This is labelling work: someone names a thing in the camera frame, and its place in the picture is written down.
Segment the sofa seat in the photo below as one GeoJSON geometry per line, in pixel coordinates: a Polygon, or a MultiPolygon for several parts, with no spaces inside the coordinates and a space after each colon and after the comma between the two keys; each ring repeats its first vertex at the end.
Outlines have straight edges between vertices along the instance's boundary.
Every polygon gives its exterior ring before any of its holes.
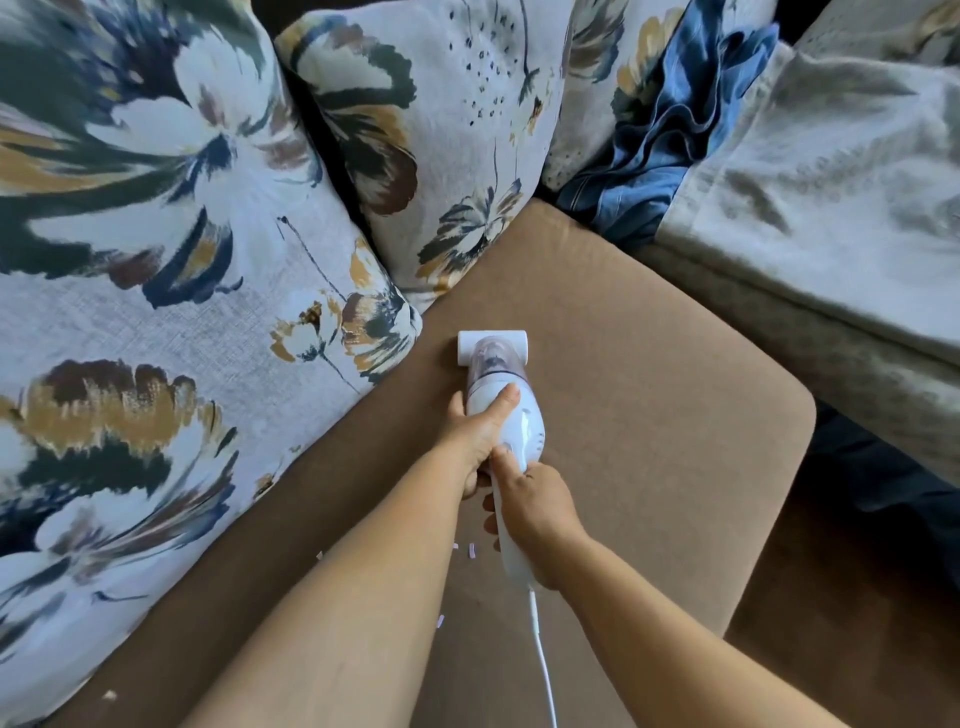
{"type": "MultiPolygon", "coordinates": [[[[427,311],[410,355],[209,549],[50,728],[178,725],[317,553],[430,446],[465,382],[462,328],[527,330],[543,458],[587,529],[722,634],[804,455],[812,398],[678,289],[534,201],[427,311]]],[[[483,518],[479,498],[464,503],[417,727],[546,724],[525,596],[483,518]]],[[[557,595],[540,599],[540,622],[562,723],[632,725],[557,595]]]]}

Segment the hand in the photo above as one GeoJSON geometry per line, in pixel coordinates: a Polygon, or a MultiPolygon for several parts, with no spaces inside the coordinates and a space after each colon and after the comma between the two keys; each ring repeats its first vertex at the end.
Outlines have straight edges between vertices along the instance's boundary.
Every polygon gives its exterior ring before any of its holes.
{"type": "Polygon", "coordinates": [[[434,449],[443,450],[464,472],[464,498],[477,489],[477,469],[500,442],[500,430],[520,401],[520,390],[508,384],[484,412],[467,416],[464,393],[457,392],[446,409],[446,424],[434,449]]]}
{"type": "MultiPolygon", "coordinates": [[[[503,446],[493,450],[491,466],[500,486],[504,525],[530,560],[537,580],[547,589],[556,589],[551,567],[557,549],[587,537],[570,489],[549,465],[531,463],[522,473],[514,454],[503,446]]],[[[494,512],[493,494],[484,498],[483,507],[494,512]]],[[[484,530],[497,533],[496,515],[487,518],[484,530]]],[[[499,539],[493,547],[500,550],[499,539]]]]}

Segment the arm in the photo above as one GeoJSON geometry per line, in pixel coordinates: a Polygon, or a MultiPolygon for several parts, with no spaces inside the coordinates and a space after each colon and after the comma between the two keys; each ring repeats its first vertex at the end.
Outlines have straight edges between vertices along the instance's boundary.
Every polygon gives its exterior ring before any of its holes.
{"type": "MultiPolygon", "coordinates": [[[[839,728],[819,705],[709,632],[577,518],[560,475],[520,473],[498,448],[503,519],[544,585],[560,591],[637,725],[650,728],[839,728]]],[[[492,510],[492,499],[484,501],[492,510]]],[[[487,530],[496,531],[491,517],[487,530]]]]}
{"type": "Polygon", "coordinates": [[[460,500],[517,399],[507,388],[467,418],[455,397],[436,447],[283,598],[184,725],[408,725],[460,500]]]}

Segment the forearm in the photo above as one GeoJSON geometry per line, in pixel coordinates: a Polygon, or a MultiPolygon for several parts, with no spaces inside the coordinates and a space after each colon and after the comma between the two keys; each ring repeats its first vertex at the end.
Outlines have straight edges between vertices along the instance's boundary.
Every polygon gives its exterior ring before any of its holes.
{"type": "Polygon", "coordinates": [[[686,614],[584,536],[553,569],[620,698],[649,728],[835,728],[816,703],[686,614]]]}
{"type": "Polygon", "coordinates": [[[424,455],[280,602],[186,725],[409,723],[462,493],[446,453],[424,455]]]}

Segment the vacuum handle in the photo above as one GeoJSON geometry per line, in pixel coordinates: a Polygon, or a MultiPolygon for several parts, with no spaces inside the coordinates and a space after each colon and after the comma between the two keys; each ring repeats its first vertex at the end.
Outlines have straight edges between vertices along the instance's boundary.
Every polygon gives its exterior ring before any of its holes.
{"type": "Polygon", "coordinates": [[[500,494],[500,484],[496,476],[491,473],[493,483],[493,505],[496,509],[496,528],[500,539],[500,558],[503,559],[503,569],[507,575],[515,582],[527,589],[533,589],[537,584],[537,578],[534,576],[534,570],[523,555],[523,551],[516,545],[510,532],[507,530],[506,523],[503,522],[503,496],[500,494]]]}

